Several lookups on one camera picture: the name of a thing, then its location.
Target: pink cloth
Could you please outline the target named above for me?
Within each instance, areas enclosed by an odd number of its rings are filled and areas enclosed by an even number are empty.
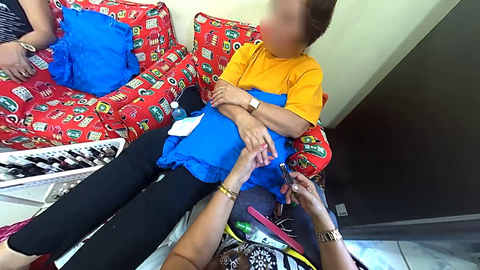
[[[23,226],[27,225],[27,223],[29,223],[30,220],[32,220],[32,218],[29,218],[29,219],[21,221],[21,222],[14,223],[12,225],[1,227],[0,228],[0,243],[5,241],[8,237],[10,237],[10,235],[16,233]]]

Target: yellow t-shirt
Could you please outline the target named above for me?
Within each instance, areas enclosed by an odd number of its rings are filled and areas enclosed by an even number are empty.
[[[322,110],[320,65],[305,53],[281,59],[268,52],[263,42],[246,43],[232,56],[220,79],[249,90],[257,88],[274,94],[287,94],[285,109],[315,126]]]

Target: short brown hair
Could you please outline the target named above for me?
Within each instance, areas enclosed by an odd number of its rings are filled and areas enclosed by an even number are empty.
[[[313,44],[327,30],[332,21],[337,0],[307,0],[308,14],[305,22],[307,47]]]

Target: blue pillow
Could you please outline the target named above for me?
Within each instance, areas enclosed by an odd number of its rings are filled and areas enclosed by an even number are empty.
[[[280,107],[284,107],[287,101],[286,94],[265,93],[257,89],[249,93],[261,101]],[[235,165],[245,143],[240,138],[236,124],[221,114],[217,108],[213,108],[210,103],[202,110],[194,112],[192,116],[202,113],[205,115],[188,137],[170,136],[167,139],[163,147],[163,156],[157,161],[157,165],[161,168],[184,166],[203,182],[223,181]],[[285,181],[279,164],[284,163],[295,151],[289,146],[286,137],[270,129],[268,132],[275,143],[278,158],[267,166],[255,169],[241,189],[246,190],[260,185],[274,194],[277,200],[285,203],[285,196],[280,193]]]
[[[139,73],[129,25],[95,11],[63,7],[65,35],[51,46],[48,70],[59,85],[102,97]]]

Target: gold wristwatch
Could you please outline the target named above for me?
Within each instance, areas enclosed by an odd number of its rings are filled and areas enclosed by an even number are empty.
[[[22,41],[19,41],[19,40],[17,40],[16,42],[18,44],[20,44],[20,46],[22,46],[25,50],[28,50],[28,51],[31,51],[31,52],[36,52],[35,47],[33,47],[32,45],[30,45],[28,43],[25,43],[25,42],[22,42]]]
[[[250,100],[250,103],[248,103],[248,109],[247,111],[249,113],[252,113],[254,110],[256,110],[258,108],[258,106],[260,105],[260,101],[256,98],[252,98]]]
[[[338,229],[326,233],[315,233],[315,238],[320,242],[338,241],[343,239]]]

